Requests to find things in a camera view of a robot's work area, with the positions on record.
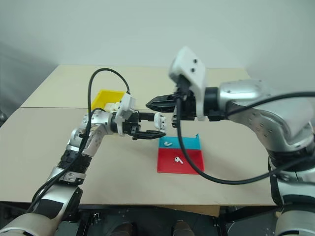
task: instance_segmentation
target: red tray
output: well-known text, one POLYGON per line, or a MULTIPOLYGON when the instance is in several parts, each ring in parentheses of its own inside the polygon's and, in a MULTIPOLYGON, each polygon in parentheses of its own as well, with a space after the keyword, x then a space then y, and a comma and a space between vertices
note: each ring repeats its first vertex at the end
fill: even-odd
MULTIPOLYGON (((187 149, 189 157, 194 164, 202 171, 204 171, 204 164, 201 150, 187 149)), ((184 158, 181 149, 176 148, 159 148, 157 158, 157 172, 159 173, 175 173, 175 174, 195 174, 197 172, 189 165, 184 158), (183 164, 175 162, 175 158, 179 157, 183 164)))

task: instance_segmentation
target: blue tray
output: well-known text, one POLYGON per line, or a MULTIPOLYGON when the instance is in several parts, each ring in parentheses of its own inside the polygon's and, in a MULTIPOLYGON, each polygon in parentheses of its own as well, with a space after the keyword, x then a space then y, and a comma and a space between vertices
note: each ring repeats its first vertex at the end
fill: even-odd
MULTIPOLYGON (((201 150, 199 134, 195 138, 183 137, 184 145, 186 149, 201 150)), ((159 148, 181 148, 179 146, 178 138, 173 136, 164 136, 159 139, 159 148), (164 142, 172 143, 172 145, 165 146, 164 142)))

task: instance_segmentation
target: floor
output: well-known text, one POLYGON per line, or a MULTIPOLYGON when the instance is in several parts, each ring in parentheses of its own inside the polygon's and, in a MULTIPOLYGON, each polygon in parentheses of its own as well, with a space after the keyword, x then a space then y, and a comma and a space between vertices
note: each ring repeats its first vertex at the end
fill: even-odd
MULTIPOLYGON (((0 204, 0 228, 21 211, 7 208, 0 204)), ((139 236, 170 236, 173 224, 177 220, 185 220, 196 236, 217 236, 217 228, 212 217, 190 212, 166 208, 122 208, 111 210, 101 215, 101 220, 90 226, 89 236, 107 236, 123 222, 135 222, 139 236)), ((227 225, 229 236, 273 236, 276 219, 273 213, 239 221, 227 225)), ((62 222, 56 236, 76 235, 79 223, 62 222)))

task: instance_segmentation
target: beige tabletop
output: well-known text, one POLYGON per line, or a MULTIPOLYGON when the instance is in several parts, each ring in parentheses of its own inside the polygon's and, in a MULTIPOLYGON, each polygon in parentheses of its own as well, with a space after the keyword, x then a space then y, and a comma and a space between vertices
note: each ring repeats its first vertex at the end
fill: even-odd
MULTIPOLYGON (((87 83, 95 66, 59 66, 0 128, 0 201, 29 202, 59 162, 71 131, 86 112, 87 83)), ((174 84, 166 68, 115 67, 128 80, 137 108, 174 84)), ((209 86, 248 78, 243 69, 209 69, 209 86)), ((103 73, 99 89, 124 90, 103 73)), ((152 129, 143 122, 142 129, 152 129)), ((199 133, 205 172, 244 179, 267 172, 267 152, 248 128, 230 121, 183 121, 183 135, 199 133)), ((168 128, 168 135, 176 129, 168 128)), ((157 173, 158 140, 105 136, 87 170, 84 204, 271 205, 269 179, 247 185, 220 185, 198 175, 157 173)))

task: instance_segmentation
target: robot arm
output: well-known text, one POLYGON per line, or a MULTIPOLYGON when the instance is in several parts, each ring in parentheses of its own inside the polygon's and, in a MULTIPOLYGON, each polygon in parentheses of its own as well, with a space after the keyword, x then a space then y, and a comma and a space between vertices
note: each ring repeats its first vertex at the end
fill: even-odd
POLYGON ((165 117, 160 113, 141 113, 133 108, 133 98, 125 94, 117 111, 112 113, 97 110, 92 116, 89 138, 78 156, 79 147, 85 134, 88 115, 84 115, 80 126, 74 129, 58 166, 54 167, 48 180, 67 171, 39 199, 30 213, 23 214, 3 229, 0 236, 52 236, 61 221, 71 220, 77 211, 82 196, 78 185, 86 177, 86 170, 105 135, 128 134, 133 140, 155 139, 165 135, 165 117), (154 121, 156 130, 140 131, 141 120, 154 121))
MULTIPOLYGON (((237 113, 236 110, 279 92, 263 81, 252 79, 206 88, 204 65, 187 47, 175 58, 169 76, 177 85, 176 92, 152 99, 147 107, 173 112, 173 127, 177 126, 176 100, 180 98, 181 120, 229 119, 255 132, 268 151, 270 171, 292 160, 314 155, 310 123, 313 108, 306 99, 277 100, 237 113)), ((283 206, 276 235, 315 235, 315 162, 302 162, 281 171, 271 176, 270 182, 274 202, 283 206)))

